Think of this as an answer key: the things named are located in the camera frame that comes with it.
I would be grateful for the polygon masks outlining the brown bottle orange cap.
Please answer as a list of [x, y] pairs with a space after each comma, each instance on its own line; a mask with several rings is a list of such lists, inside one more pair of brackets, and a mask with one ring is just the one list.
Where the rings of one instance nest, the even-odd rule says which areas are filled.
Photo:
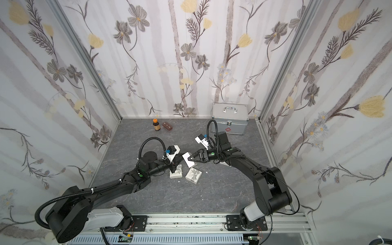
[[153, 126], [154, 126], [155, 131], [159, 131], [161, 129], [160, 124], [158, 122], [158, 119], [156, 119], [156, 118], [153, 119]]

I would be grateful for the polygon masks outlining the aluminium mounting rail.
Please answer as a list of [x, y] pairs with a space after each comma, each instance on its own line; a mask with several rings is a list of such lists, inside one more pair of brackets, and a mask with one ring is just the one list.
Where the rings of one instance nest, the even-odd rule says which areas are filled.
[[68, 242], [70, 245], [109, 244], [112, 234], [242, 234], [247, 245], [316, 245], [318, 242], [303, 213], [273, 214], [265, 217], [267, 231], [228, 231], [226, 213], [150, 213], [144, 232], [82, 232]]

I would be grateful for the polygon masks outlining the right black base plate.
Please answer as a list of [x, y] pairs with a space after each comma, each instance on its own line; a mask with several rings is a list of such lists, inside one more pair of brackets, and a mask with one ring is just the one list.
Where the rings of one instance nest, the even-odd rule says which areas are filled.
[[265, 217], [249, 221], [245, 215], [227, 215], [226, 229], [228, 231], [267, 231]]

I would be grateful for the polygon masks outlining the white bow jewelry box left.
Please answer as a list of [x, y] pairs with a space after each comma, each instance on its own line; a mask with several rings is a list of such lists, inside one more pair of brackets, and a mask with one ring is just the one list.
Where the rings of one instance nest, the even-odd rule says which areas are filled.
[[173, 173], [170, 172], [169, 177], [170, 177], [170, 179], [179, 179], [179, 178], [182, 178], [182, 177], [183, 177], [182, 165], [179, 164], [179, 165], [176, 167], [176, 170], [175, 170]]

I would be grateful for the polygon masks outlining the white bow jewelry box middle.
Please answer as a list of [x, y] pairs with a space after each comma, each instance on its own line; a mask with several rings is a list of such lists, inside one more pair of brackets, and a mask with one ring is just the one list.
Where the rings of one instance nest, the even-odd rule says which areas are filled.
[[195, 169], [195, 168], [190, 168], [190, 170], [188, 171], [187, 175], [185, 176], [187, 181], [190, 181], [193, 184], [197, 184], [200, 177], [202, 175], [202, 172]]

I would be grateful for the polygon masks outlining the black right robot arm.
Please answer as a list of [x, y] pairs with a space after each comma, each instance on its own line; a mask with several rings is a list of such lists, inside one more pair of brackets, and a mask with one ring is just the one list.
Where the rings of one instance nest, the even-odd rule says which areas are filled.
[[286, 184], [280, 169], [265, 167], [247, 157], [239, 148], [233, 147], [224, 131], [218, 131], [218, 123], [212, 119], [207, 124], [205, 138], [209, 148], [185, 156], [195, 163], [226, 163], [248, 177], [253, 184], [255, 201], [240, 211], [240, 224], [245, 229], [265, 216], [271, 216], [292, 203], [294, 190]]

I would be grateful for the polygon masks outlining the silver aluminium first aid case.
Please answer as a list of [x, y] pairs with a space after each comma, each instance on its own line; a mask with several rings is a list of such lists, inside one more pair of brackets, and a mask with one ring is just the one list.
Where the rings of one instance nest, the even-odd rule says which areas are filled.
[[244, 135], [249, 123], [248, 108], [243, 104], [214, 103], [212, 119], [216, 121], [219, 132]]

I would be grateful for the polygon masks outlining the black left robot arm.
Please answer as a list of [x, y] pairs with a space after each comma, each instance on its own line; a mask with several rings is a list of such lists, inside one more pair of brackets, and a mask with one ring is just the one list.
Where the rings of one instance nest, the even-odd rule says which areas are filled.
[[68, 188], [60, 197], [38, 207], [36, 223], [51, 230], [58, 243], [66, 243], [80, 233], [104, 228], [125, 230], [134, 224], [132, 214], [123, 205], [102, 209], [101, 205], [146, 188], [152, 177], [167, 169], [175, 172], [183, 160], [178, 145], [164, 147], [161, 158], [155, 152], [143, 153], [140, 148], [135, 168], [118, 180], [96, 187]]

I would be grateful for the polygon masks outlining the white jewelry box lid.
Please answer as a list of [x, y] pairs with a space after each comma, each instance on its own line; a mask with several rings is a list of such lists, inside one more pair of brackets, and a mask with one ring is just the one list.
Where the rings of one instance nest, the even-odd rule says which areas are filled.
[[192, 167], [194, 167], [196, 164], [195, 164], [195, 162], [189, 160], [189, 157], [190, 157], [190, 156], [191, 156], [191, 154], [190, 154], [189, 152], [187, 152], [187, 153], [184, 153], [184, 154], [182, 155], [182, 158], [184, 159], [184, 161], [185, 161], [185, 163], [187, 164], [187, 166], [188, 166], [189, 168], [192, 168]]

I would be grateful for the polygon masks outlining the small green circuit board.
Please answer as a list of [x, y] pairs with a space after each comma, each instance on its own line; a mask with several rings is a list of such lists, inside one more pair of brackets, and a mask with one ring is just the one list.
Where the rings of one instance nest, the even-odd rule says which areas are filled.
[[130, 243], [133, 241], [133, 236], [130, 234], [121, 234], [117, 240], [118, 243]]

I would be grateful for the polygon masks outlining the small dark red box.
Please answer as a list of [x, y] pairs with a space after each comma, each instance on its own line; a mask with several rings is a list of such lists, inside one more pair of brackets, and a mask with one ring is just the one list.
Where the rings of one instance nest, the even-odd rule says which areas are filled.
[[166, 128], [168, 131], [171, 131], [173, 129], [173, 127], [166, 121], [162, 123], [162, 126]]

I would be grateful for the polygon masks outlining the white bow jewelry box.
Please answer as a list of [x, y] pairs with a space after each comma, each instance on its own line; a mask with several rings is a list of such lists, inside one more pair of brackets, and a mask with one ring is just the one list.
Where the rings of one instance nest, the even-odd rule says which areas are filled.
[[200, 177], [202, 175], [202, 172], [195, 169], [195, 168], [190, 168], [190, 170], [188, 171], [187, 175], [185, 176], [187, 181], [190, 181], [193, 184], [197, 184]]
[[179, 178], [182, 178], [182, 177], [183, 177], [182, 165], [179, 164], [179, 165], [176, 167], [176, 170], [175, 170], [173, 173], [170, 172], [169, 177], [170, 177], [170, 179], [179, 179]]

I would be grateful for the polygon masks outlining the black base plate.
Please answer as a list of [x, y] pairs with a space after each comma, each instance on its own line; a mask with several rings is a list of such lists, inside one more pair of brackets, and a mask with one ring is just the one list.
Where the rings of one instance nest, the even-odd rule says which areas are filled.
[[147, 215], [125, 216], [116, 227], [105, 227], [105, 232], [144, 232], [147, 225]]
[[245, 215], [227, 215], [226, 229], [228, 231], [267, 231], [265, 217], [249, 221]]

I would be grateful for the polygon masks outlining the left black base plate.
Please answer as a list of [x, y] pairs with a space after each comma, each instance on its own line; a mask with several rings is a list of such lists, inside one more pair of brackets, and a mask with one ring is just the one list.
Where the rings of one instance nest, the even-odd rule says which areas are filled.
[[125, 216], [116, 227], [105, 227], [105, 232], [144, 232], [147, 225], [147, 215]]

